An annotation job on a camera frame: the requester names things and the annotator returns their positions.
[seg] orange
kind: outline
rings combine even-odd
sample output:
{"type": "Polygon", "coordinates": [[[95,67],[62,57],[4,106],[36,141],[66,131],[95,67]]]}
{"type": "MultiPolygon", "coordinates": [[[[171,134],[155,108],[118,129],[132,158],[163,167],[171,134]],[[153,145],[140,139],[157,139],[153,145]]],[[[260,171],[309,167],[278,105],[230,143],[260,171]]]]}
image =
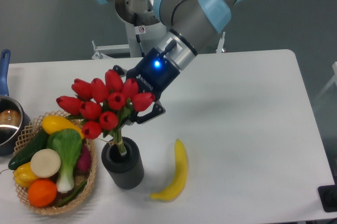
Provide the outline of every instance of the orange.
{"type": "Polygon", "coordinates": [[[28,200],[34,207],[45,207],[52,203],[57,195],[57,187],[49,179],[38,179],[28,189],[28,200]]]}

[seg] blue pot handle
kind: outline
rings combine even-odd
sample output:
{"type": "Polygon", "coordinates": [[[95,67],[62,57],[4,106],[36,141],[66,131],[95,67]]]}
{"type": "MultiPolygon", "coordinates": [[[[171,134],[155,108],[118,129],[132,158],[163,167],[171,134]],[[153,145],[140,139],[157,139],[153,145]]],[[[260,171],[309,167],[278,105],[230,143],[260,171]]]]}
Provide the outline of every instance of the blue pot handle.
{"type": "Polygon", "coordinates": [[[5,49],[1,52],[0,58],[0,96],[9,96],[8,85],[7,85],[7,75],[9,60],[11,58],[11,51],[5,49]]]}

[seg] flower stem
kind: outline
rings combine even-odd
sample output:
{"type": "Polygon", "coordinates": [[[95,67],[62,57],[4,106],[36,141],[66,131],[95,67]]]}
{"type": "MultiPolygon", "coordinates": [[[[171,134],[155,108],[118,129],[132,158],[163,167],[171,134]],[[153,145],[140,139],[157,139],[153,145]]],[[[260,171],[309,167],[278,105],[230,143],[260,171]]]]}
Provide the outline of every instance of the flower stem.
{"type": "Polygon", "coordinates": [[[122,138],[121,130],[114,131],[112,134],[113,134],[114,141],[117,145],[117,148],[120,151],[121,156],[125,156],[126,155],[126,149],[125,149],[124,143],[122,142],[123,138],[122,138]]]}

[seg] yellow pepper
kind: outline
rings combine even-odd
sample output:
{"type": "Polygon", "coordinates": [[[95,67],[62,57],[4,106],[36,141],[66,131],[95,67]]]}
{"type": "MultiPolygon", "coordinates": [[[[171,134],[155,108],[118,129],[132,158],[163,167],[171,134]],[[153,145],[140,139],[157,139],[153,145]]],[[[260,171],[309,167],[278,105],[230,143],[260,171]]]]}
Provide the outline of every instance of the yellow pepper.
{"type": "Polygon", "coordinates": [[[39,179],[31,170],[31,162],[19,166],[13,175],[15,182],[21,187],[30,187],[34,181],[39,179]]]}
{"type": "Polygon", "coordinates": [[[52,133],[55,133],[57,131],[60,131],[65,128],[72,128],[77,130],[77,132],[80,134],[81,139],[84,139],[84,135],[82,134],[82,129],[75,124],[73,124],[70,120],[57,115],[48,115],[44,117],[42,120],[42,127],[44,131],[47,132],[47,134],[51,135],[52,133]]]}

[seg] purple vegetable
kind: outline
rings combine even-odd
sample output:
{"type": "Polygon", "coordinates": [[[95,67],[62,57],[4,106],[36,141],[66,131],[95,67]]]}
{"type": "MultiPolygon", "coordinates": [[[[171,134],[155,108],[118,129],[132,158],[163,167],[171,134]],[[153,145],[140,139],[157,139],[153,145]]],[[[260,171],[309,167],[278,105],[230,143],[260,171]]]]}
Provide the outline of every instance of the purple vegetable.
{"type": "Polygon", "coordinates": [[[80,158],[77,160],[76,168],[82,172],[87,172],[91,165],[91,154],[85,144],[82,145],[80,158]]]}

